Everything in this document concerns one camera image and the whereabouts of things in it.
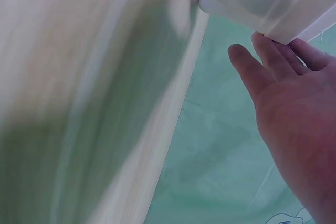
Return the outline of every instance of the hand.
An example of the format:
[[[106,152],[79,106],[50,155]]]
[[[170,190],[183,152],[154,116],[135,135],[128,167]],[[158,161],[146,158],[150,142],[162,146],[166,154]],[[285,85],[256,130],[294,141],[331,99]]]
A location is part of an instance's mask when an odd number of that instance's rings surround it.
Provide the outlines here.
[[[315,220],[336,223],[336,58],[299,39],[285,46],[255,33],[252,42],[263,65],[241,45],[228,53],[261,136]]]

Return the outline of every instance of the finger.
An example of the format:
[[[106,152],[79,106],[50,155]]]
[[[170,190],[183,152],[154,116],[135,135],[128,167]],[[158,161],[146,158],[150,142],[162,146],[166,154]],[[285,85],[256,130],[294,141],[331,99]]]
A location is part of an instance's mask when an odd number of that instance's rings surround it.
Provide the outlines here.
[[[271,74],[241,45],[229,47],[228,54],[232,65],[237,69],[253,102],[271,84],[275,83]]]
[[[278,51],[284,56],[287,62],[291,65],[292,69],[295,71],[296,74],[304,75],[305,73],[311,71],[299,60],[299,58],[294,54],[289,46],[277,42],[274,42],[274,45],[276,46]]]
[[[307,67],[314,71],[325,68],[330,62],[335,60],[334,56],[325,54],[300,39],[293,40],[289,46],[292,51],[304,61]]]
[[[252,42],[257,55],[263,62],[262,64],[277,81],[296,76],[295,71],[275,47],[272,40],[260,33],[254,33]]]

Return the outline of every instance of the white plastic object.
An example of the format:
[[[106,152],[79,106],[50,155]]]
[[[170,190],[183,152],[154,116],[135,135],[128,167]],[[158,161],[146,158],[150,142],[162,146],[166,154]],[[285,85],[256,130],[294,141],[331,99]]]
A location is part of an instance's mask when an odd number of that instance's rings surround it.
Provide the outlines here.
[[[336,0],[199,0],[199,6],[282,44],[309,41],[336,24]]]

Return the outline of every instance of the green sheet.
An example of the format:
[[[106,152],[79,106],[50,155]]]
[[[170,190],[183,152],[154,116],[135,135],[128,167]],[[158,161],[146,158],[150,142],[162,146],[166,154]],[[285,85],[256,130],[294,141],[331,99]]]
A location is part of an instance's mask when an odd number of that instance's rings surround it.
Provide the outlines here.
[[[211,17],[145,224],[312,224],[279,174],[227,48],[253,31]],[[312,42],[336,55],[336,27]]]

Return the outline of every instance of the plastic container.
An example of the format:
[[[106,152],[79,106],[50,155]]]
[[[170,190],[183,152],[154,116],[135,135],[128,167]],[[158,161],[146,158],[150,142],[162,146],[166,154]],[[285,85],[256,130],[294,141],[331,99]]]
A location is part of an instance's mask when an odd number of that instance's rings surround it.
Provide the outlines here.
[[[309,41],[336,24],[336,0],[199,0],[199,6],[283,44]]]

